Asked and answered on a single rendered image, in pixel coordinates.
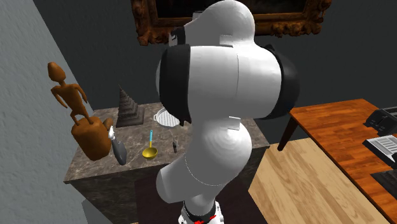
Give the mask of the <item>white ribbed grill pan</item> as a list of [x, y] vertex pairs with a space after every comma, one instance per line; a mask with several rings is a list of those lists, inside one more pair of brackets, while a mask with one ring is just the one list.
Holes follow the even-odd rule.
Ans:
[[165, 108], [160, 109], [154, 116], [154, 121], [156, 121], [160, 126], [166, 128], [174, 128], [179, 125], [179, 120], [170, 114]]

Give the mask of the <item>brown wooden human figure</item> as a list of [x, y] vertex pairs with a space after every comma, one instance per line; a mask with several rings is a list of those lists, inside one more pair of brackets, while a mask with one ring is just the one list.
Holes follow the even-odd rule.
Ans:
[[84, 154], [93, 161], [107, 156], [111, 149], [108, 133], [113, 119], [101, 121], [96, 116], [89, 116], [84, 106], [88, 101], [83, 89], [76, 83], [65, 83], [66, 74], [55, 62], [49, 62], [47, 68], [49, 78], [58, 83], [51, 93], [63, 107], [71, 109], [70, 117], [74, 121], [71, 134]]

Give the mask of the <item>black toaster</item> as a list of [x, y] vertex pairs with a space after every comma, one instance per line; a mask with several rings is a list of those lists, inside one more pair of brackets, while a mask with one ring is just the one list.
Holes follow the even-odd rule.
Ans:
[[364, 123], [366, 127], [373, 127], [378, 136], [397, 134], [397, 106], [376, 109]]

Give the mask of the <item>ornate gilded picture frame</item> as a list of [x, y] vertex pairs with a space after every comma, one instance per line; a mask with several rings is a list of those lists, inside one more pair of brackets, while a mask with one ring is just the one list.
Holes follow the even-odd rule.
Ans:
[[[130, 0], [141, 46], [168, 43], [169, 33], [192, 20], [191, 17], [160, 18], [155, 0]], [[254, 14], [257, 36], [301, 36], [319, 34], [332, 0], [305, 0], [301, 12]]]

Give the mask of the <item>grey bottle with white top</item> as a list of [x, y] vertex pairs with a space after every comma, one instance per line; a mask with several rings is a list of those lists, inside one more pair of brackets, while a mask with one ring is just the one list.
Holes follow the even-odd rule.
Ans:
[[127, 150], [125, 145], [121, 141], [117, 140], [113, 126], [110, 126], [109, 128], [108, 138], [111, 140], [113, 153], [118, 163], [120, 165], [125, 165], [127, 162]]

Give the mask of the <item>open white book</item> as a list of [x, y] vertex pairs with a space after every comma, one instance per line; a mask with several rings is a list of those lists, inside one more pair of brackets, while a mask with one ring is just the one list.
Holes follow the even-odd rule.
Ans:
[[397, 137], [388, 135], [366, 139], [363, 145], [392, 169], [397, 169]]

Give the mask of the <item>dark stepped pyramid ornament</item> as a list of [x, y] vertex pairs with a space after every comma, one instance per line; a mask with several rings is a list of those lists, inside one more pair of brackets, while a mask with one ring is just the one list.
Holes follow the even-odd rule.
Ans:
[[120, 98], [118, 107], [118, 118], [116, 128], [141, 125], [144, 123], [144, 107], [138, 105], [120, 87]]

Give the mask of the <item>reddish wooden table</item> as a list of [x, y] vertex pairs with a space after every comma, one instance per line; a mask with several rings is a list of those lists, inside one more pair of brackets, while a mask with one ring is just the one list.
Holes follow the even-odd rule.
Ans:
[[376, 109], [364, 99], [295, 107], [277, 149], [283, 150], [301, 127], [378, 211], [397, 224], [397, 199], [371, 176], [391, 167], [363, 145], [364, 140], [377, 137], [376, 130], [364, 126]]

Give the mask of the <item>brown marble counter block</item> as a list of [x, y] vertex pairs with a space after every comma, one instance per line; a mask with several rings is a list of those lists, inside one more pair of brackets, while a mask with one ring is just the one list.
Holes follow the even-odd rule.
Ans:
[[[174, 153], [169, 129], [153, 119], [162, 104], [144, 104], [143, 107], [143, 124], [115, 130], [117, 140], [123, 142], [127, 149], [125, 165], [120, 165], [113, 153], [91, 161], [78, 148], [64, 178], [64, 183], [75, 187], [112, 224], [138, 221], [135, 182], [157, 176], [162, 167], [185, 152], [192, 137], [189, 123], [171, 128], [178, 142], [178, 152]], [[153, 131], [152, 146], [158, 150], [158, 154], [148, 160], [142, 156], [142, 152], [149, 147], [150, 130]]]

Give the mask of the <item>small dark thin tool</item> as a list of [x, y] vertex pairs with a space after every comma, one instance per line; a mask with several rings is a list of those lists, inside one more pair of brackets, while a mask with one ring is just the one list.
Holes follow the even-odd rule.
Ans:
[[178, 152], [178, 142], [176, 141], [173, 132], [171, 131], [171, 129], [169, 129], [169, 132], [171, 133], [172, 136], [172, 147], [173, 147], [173, 151], [174, 153]]

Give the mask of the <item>dark robot stand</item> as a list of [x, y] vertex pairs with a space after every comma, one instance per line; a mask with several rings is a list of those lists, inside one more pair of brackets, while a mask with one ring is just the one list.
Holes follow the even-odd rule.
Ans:
[[[164, 202], [156, 188], [156, 176], [135, 182], [139, 224], [178, 224], [182, 202]], [[268, 224], [239, 177], [216, 197], [225, 224]]]

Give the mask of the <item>flat black rectangular object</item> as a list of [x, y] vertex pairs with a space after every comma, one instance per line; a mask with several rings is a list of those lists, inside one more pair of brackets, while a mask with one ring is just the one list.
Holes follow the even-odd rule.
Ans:
[[371, 174], [385, 190], [387, 190], [397, 200], [397, 170], [376, 172]]

